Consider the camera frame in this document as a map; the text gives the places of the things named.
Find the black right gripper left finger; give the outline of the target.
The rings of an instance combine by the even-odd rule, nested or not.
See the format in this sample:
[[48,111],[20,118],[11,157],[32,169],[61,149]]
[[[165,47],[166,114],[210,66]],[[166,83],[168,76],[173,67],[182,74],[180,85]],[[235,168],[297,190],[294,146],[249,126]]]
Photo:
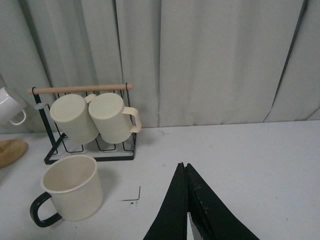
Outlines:
[[186,240],[188,184],[185,166],[179,163],[145,240]]

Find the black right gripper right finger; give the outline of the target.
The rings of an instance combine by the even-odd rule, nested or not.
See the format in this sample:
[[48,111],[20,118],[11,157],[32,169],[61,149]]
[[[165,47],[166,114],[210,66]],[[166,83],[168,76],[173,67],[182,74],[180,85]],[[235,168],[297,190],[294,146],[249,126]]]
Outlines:
[[186,167],[188,210],[203,240],[257,240],[227,208],[196,169]]

